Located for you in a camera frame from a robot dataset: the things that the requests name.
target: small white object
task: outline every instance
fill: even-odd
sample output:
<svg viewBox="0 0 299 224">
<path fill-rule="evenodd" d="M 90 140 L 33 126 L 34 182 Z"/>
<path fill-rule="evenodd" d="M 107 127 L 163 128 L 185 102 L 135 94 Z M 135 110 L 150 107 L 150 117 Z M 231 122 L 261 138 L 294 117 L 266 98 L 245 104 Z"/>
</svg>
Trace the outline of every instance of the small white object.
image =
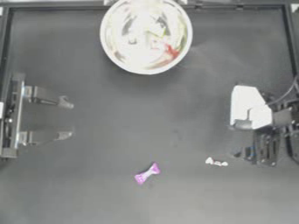
<svg viewBox="0 0 299 224">
<path fill-rule="evenodd" d="M 206 165 L 217 165 L 217 166 L 229 166 L 229 162 L 222 162 L 219 160 L 214 160 L 211 157 L 206 159 Z"/>
</svg>

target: metal clamp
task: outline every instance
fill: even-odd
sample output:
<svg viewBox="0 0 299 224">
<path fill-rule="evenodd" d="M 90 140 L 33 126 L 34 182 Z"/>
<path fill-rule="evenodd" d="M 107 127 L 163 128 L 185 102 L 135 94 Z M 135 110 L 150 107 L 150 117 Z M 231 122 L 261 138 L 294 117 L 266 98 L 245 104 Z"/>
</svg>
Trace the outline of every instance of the metal clamp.
<svg viewBox="0 0 299 224">
<path fill-rule="evenodd" d="M 67 96 L 61 96 L 42 87 L 26 86 L 25 74 L 15 74 L 4 105 L 4 115 L 0 117 L 0 140 L 3 142 L 0 145 L 0 158 L 16 158 L 21 145 L 41 145 L 65 140 L 73 136 L 73 131 L 21 131 L 25 100 L 31 103 L 54 105 L 66 109 L 74 108 L 74 104 L 69 101 Z"/>
</svg>

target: black table surface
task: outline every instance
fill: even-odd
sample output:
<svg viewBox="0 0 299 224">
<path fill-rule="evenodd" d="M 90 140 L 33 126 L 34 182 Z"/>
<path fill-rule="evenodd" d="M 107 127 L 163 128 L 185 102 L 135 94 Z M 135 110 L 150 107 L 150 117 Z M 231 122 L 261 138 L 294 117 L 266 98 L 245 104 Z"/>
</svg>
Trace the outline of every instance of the black table surface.
<svg viewBox="0 0 299 224">
<path fill-rule="evenodd" d="M 191 50 L 155 76 L 127 73 L 99 43 L 101 10 L 16 11 L 11 69 L 69 95 L 75 109 L 25 105 L 23 129 L 73 129 L 21 150 L 0 170 L 0 223 L 298 223 L 299 167 L 230 157 L 251 144 L 233 132 L 237 82 L 281 95 L 293 81 L 279 10 L 189 10 Z M 229 167 L 205 164 L 207 157 Z M 158 162 L 162 174 L 134 176 Z"/>
</svg>

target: cable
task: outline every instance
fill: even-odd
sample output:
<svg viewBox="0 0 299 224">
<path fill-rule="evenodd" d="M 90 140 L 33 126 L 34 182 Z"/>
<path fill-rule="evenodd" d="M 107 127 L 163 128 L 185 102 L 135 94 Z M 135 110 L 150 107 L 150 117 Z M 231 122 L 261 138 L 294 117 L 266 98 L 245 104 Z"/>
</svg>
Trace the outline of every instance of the cable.
<svg viewBox="0 0 299 224">
<path fill-rule="evenodd" d="M 294 77 L 294 82 L 293 82 L 293 84 L 291 84 L 291 87 L 290 87 L 290 88 L 287 89 L 287 91 L 282 94 L 282 96 L 278 97 L 278 98 L 277 98 L 275 100 L 273 100 L 271 102 L 269 102 L 267 104 L 265 104 L 265 105 L 259 105 L 259 106 L 257 106 L 257 107 L 271 106 L 271 105 L 279 103 L 279 102 L 281 102 L 281 101 L 282 101 L 282 100 L 291 94 L 294 88 L 295 88 L 295 90 L 299 92 L 299 86 L 298 86 L 298 82 L 297 82 L 297 80 L 298 80 L 298 75 Z M 255 109 L 257 107 L 250 108 L 250 109 L 247 110 L 247 119 L 249 119 L 249 117 L 250 117 L 250 111 L 251 111 L 251 109 Z"/>
<path fill-rule="evenodd" d="M 287 89 L 287 91 L 285 92 L 285 94 L 283 94 L 279 98 L 277 98 L 275 100 L 273 100 L 271 102 L 269 102 L 269 103 L 266 104 L 267 106 L 270 106 L 270 105 L 277 104 L 278 102 L 281 102 L 281 101 L 282 101 L 282 100 L 291 94 L 294 88 L 295 88 L 297 91 L 298 91 L 299 87 L 298 87 L 297 79 L 298 79 L 298 76 L 294 77 L 293 85 L 291 85 L 291 87 Z"/>
</svg>

